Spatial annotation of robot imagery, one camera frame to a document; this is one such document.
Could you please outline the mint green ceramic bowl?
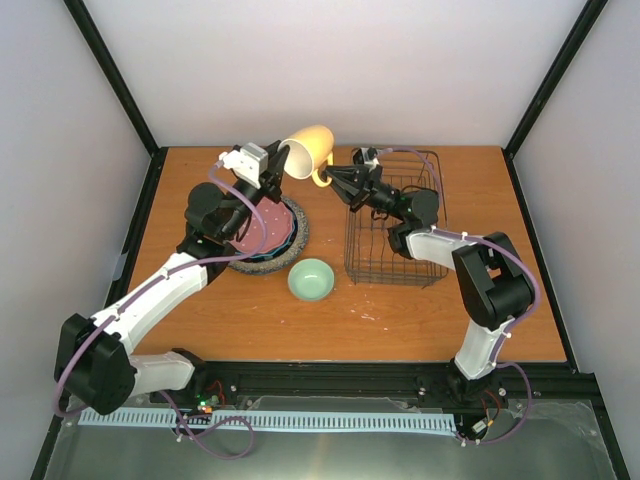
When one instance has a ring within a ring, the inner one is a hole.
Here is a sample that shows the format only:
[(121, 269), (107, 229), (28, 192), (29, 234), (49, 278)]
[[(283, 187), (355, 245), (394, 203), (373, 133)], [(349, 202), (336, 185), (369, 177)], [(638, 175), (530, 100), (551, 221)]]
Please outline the mint green ceramic bowl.
[(297, 262), (287, 278), (289, 291), (299, 300), (315, 302), (326, 298), (333, 290), (335, 274), (326, 262), (308, 258)]

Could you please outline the yellow ceramic mug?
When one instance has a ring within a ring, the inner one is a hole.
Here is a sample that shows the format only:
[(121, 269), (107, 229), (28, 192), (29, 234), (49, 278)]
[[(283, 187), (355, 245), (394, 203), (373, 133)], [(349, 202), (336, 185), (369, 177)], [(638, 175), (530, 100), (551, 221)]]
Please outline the yellow ceramic mug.
[(319, 188), (329, 187), (332, 180), (320, 176), (323, 165), (333, 165), (334, 135), (324, 125), (312, 125), (283, 140), (279, 149), (288, 149), (284, 172), (295, 180), (311, 178)]

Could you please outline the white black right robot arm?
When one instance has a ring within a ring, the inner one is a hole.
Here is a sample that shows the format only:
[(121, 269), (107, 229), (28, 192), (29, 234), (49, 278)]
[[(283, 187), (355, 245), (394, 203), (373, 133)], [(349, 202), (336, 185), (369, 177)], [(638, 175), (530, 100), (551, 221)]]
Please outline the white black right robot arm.
[(502, 232), (478, 237), (438, 228), (439, 193), (421, 186), (398, 189), (383, 181), (379, 165), (328, 166), (322, 174), (351, 211), (368, 207), (397, 219), (387, 230), (393, 253), (455, 272), (470, 321), (450, 362), (447, 389), (457, 404), (477, 399), (490, 384), (513, 326), (540, 300), (540, 287), (509, 237)]

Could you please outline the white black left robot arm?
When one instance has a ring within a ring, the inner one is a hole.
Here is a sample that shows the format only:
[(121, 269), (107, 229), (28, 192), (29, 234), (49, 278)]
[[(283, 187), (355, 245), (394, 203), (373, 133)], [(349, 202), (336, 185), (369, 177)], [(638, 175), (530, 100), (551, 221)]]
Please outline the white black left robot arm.
[(90, 317), (74, 314), (63, 323), (54, 367), (57, 416), (68, 414), (61, 407), (63, 393), (101, 415), (133, 396), (156, 391), (174, 391), (190, 403), (206, 395), (208, 378), (196, 355), (179, 348), (159, 355), (134, 351), (181, 302), (210, 285), (229, 263), (242, 260), (231, 241), (250, 221), (266, 226), (257, 206), (263, 199), (280, 201), (289, 152), (276, 141), (221, 153), (213, 168), (232, 171), (236, 182), (229, 185), (212, 176), (191, 190), (186, 234), (175, 253), (114, 304)]

